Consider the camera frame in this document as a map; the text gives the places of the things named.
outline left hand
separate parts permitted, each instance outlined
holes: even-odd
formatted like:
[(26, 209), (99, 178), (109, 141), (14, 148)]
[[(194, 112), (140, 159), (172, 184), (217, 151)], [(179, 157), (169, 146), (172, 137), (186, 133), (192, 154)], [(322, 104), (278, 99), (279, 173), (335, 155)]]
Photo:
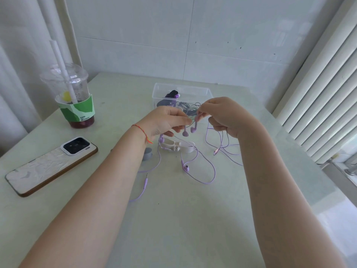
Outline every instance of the left hand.
[(136, 124), (147, 134), (150, 141), (156, 135), (164, 134), (172, 137), (174, 133), (171, 129), (179, 133), (192, 123), (192, 120), (181, 110), (171, 106), (159, 106), (148, 113), (141, 121)]

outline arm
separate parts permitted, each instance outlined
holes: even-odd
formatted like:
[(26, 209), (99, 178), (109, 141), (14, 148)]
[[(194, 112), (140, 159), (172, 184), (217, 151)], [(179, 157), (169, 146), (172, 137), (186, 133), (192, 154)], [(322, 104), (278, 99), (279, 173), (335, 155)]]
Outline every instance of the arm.
[[(191, 119), (162, 106), (137, 124), (153, 140), (179, 132)], [(20, 265), (104, 267), (119, 233), (130, 192), (146, 148), (145, 134), (131, 127), (108, 157), (51, 222)]]
[(229, 98), (209, 100), (199, 111), (201, 117), (212, 115), (215, 130), (239, 140), (266, 267), (346, 267), (264, 126)]

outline white straw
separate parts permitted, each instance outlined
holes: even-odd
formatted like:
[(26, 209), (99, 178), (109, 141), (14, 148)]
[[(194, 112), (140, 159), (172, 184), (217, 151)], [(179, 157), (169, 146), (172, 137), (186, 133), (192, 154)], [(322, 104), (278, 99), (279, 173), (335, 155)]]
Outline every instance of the white straw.
[(50, 44), (52, 46), (53, 52), (55, 53), (56, 60), (57, 60), (57, 63), (58, 63), (58, 67), (61, 70), (61, 75), (62, 75), (63, 79), (65, 79), (69, 94), (70, 94), (71, 99), (72, 99), (72, 103), (78, 103), (78, 100), (76, 98), (76, 94), (74, 93), (73, 86), (72, 86), (72, 84), (70, 82), (70, 78), (69, 78), (68, 72), (66, 70), (65, 62), (63, 61), (63, 58), (62, 58), (62, 55), (61, 55), (61, 52), (60, 52), (60, 48), (58, 48), (57, 41), (50, 40)]

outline plastic cup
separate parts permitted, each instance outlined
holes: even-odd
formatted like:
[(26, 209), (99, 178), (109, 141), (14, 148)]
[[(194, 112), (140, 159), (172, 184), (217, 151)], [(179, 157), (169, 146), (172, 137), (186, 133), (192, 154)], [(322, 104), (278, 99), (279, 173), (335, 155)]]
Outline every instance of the plastic cup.
[(76, 129), (89, 127), (94, 123), (95, 112), (87, 85), (88, 73), (76, 64), (66, 63), (65, 66), (78, 103), (72, 103), (68, 82), (62, 77), (57, 64), (41, 73), (40, 78), (51, 89), (70, 126)]

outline wired earphone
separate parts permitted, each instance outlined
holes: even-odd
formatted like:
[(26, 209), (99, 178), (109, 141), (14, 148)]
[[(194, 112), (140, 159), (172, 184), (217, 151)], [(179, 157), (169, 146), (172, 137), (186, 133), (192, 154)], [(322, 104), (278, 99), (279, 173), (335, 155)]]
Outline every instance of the wired earphone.
[[(228, 148), (229, 146), (238, 146), (238, 145), (239, 145), (239, 144), (229, 144), (229, 136), (228, 136), (227, 131), (226, 131), (226, 134), (227, 134), (228, 144), (227, 144), (226, 146), (222, 146), (224, 133), (222, 132), (222, 135), (221, 135), (221, 133), (220, 133), (219, 131), (218, 131), (218, 134), (220, 135), (220, 141), (221, 141), (220, 146), (219, 146), (219, 147), (216, 147), (216, 146), (214, 146), (214, 145), (208, 143), (208, 141), (207, 141), (208, 130), (214, 130), (213, 128), (210, 128), (209, 126), (210, 126), (210, 125), (209, 125), (209, 123), (208, 123), (207, 131), (206, 131), (206, 136), (205, 136), (205, 141), (206, 141), (206, 143), (207, 143), (208, 145), (210, 145), (210, 146), (216, 148), (216, 150), (213, 152), (213, 155), (216, 155), (218, 152), (222, 152), (222, 153), (225, 154), (232, 162), (234, 162), (234, 163), (237, 164), (237, 165), (243, 166), (242, 164), (240, 164), (240, 163), (234, 161), (234, 160), (228, 155), (228, 154), (230, 154), (230, 155), (237, 156), (237, 155), (239, 155), (239, 154), (234, 154), (234, 153), (230, 153), (230, 152), (226, 151), (226, 148)], [(197, 121), (194, 122), (194, 127), (191, 127), (190, 131), (191, 131), (191, 133), (194, 133), (196, 130), (197, 130)], [(188, 132), (187, 132), (187, 130), (186, 130), (186, 126), (185, 126), (185, 130), (184, 130), (184, 132), (182, 133), (182, 135), (183, 135), (183, 136), (188, 136), (188, 135), (189, 135)], [(185, 143), (191, 145), (190, 143), (186, 142), (185, 140), (180, 139), (180, 138), (178, 138), (177, 136), (175, 136), (175, 137), (176, 137), (177, 139), (179, 139), (179, 140), (181, 140), (181, 141), (184, 141)], [(159, 139), (158, 139), (158, 145), (157, 145), (157, 152), (158, 152), (158, 155), (159, 155), (159, 161), (158, 161), (157, 165), (156, 165), (155, 167), (153, 167), (152, 169), (149, 169), (149, 170), (138, 171), (138, 173), (147, 173), (147, 172), (153, 171), (155, 168), (158, 167), (158, 165), (159, 165), (160, 162), (161, 162), (161, 154), (160, 154), (160, 152), (159, 152), (159, 147), (160, 147), (161, 149), (163, 149), (163, 150), (172, 151), (172, 150), (170, 150), (170, 149), (168, 149), (168, 148), (162, 147), (162, 146), (161, 146), (161, 143), (162, 143), (162, 142), (163, 142), (163, 135), (160, 134)], [(184, 162), (184, 161), (183, 161), (182, 152), (181, 152), (181, 166), (182, 166), (182, 169), (183, 169), (183, 171), (186, 172), (187, 175), (189, 175), (191, 178), (193, 178), (194, 180), (198, 181), (199, 183), (202, 183), (202, 184), (211, 184), (211, 183), (215, 180), (215, 178), (216, 178), (216, 168), (215, 168), (214, 165), (203, 155), (203, 153), (198, 150), (198, 148), (197, 148), (195, 145), (194, 145), (193, 147), (194, 147), (194, 149), (196, 150), (196, 156), (195, 156), (192, 160), (190, 160), (190, 161), (188, 161), (188, 162)], [(203, 156), (203, 158), (204, 158), (207, 162), (209, 162), (209, 164), (213, 167), (214, 174), (213, 174), (213, 179), (212, 179), (210, 182), (200, 181), (200, 180), (194, 178), (194, 177), (189, 173), (189, 170), (190, 170), (190, 169), (189, 169), (188, 164), (189, 164), (190, 162), (193, 162), (193, 161), (198, 157), (198, 154), (199, 154), (199, 153), (200, 153), (200, 154)], [(142, 190), (141, 194), (140, 194), (137, 198), (132, 199), (132, 200), (129, 200), (129, 202), (134, 202), (134, 201), (138, 200), (138, 199), (143, 195), (143, 193), (144, 193), (144, 191), (145, 191), (145, 188), (146, 188), (146, 185), (147, 185), (147, 176), (148, 176), (148, 174), (146, 174), (146, 178), (145, 178), (145, 181), (144, 181), (144, 187), (143, 187), (143, 190)]]

